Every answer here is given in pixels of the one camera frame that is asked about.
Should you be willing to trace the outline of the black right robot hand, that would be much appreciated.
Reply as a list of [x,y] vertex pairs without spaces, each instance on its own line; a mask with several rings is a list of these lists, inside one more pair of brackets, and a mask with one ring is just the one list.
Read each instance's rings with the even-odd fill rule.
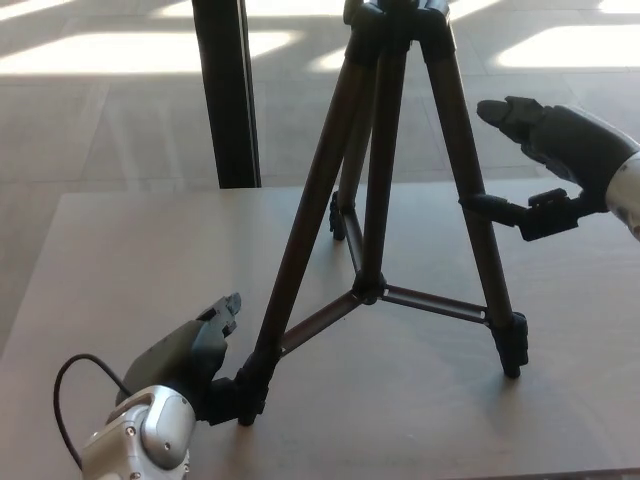
[[583,217],[612,213],[639,237],[639,142],[604,120],[569,105],[544,106],[532,98],[482,100],[477,115],[520,146],[529,159],[581,188],[532,196],[526,207],[474,194],[460,203],[489,221],[520,230],[534,241],[579,226]]

